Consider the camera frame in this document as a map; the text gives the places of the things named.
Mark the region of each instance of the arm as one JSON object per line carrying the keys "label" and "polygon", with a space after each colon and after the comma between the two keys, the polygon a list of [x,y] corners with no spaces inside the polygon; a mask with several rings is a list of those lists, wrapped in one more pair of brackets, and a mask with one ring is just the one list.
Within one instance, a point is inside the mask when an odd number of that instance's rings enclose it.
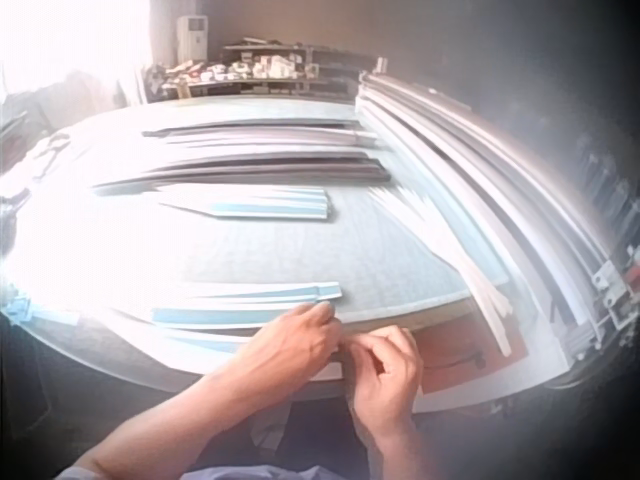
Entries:
{"label": "arm", "polygon": [[178,478],[214,435],[303,386],[340,338],[328,303],[300,305],[261,329],[222,371],[128,420],[76,465],[113,479]]}
{"label": "arm", "polygon": [[411,420],[422,361],[413,337],[396,326],[345,342],[355,367],[353,414],[369,453],[372,475],[426,480],[421,436]]}

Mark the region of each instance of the person's left hand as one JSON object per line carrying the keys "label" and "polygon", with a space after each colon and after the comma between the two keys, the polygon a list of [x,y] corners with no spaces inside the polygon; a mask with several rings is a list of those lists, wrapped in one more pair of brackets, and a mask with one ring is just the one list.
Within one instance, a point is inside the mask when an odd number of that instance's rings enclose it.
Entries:
{"label": "person's left hand", "polygon": [[215,375],[255,409],[285,399],[318,373],[336,350],[341,324],[330,303],[303,304],[265,325]]}

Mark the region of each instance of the clothing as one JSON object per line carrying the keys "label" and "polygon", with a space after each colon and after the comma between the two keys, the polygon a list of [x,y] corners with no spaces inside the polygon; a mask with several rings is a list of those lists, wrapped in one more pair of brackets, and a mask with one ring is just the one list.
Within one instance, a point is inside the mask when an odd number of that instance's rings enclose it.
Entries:
{"label": "clothing", "polygon": [[[82,467],[69,467],[56,480],[105,480],[104,477]],[[325,470],[313,467],[296,473],[270,465],[258,467],[215,467],[185,473],[181,480],[345,480]]]}

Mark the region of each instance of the finger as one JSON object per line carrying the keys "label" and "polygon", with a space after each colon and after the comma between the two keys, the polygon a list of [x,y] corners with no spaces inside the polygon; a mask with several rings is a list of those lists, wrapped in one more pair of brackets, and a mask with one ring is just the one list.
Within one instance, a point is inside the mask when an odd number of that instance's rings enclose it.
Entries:
{"label": "finger", "polygon": [[371,351],[387,373],[394,371],[397,365],[404,362],[400,350],[387,338],[361,333],[350,337],[349,343],[355,343]]}
{"label": "finger", "polygon": [[320,302],[304,313],[304,317],[313,325],[324,325],[333,319],[335,310],[329,302]]}
{"label": "finger", "polygon": [[327,336],[327,345],[331,347],[331,351],[334,351],[342,337],[342,323],[337,318],[334,318],[321,328]]}
{"label": "finger", "polygon": [[359,383],[369,381],[368,379],[371,378],[376,378],[376,367],[371,354],[357,343],[350,343],[348,348],[353,358],[356,387]]}
{"label": "finger", "polygon": [[313,303],[301,303],[289,310],[286,315],[302,315],[313,308]]}
{"label": "finger", "polygon": [[413,336],[411,330],[408,328],[403,328],[402,333],[404,333],[405,337],[411,342],[411,346],[413,347],[413,351],[416,355],[420,355],[420,349],[418,348],[418,343],[416,342],[416,337]]}
{"label": "finger", "polygon": [[409,340],[407,334],[397,325],[389,325],[388,327],[379,328],[378,330],[369,332],[369,334],[376,337],[386,338],[405,355],[413,357],[416,354],[417,349],[414,347],[412,341]]}

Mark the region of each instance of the white air conditioner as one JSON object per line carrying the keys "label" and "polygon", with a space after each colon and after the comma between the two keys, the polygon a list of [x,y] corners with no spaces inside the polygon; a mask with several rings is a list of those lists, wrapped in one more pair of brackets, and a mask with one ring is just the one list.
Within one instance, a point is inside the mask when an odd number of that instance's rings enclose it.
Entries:
{"label": "white air conditioner", "polygon": [[178,64],[188,60],[207,60],[209,19],[203,15],[178,18]]}

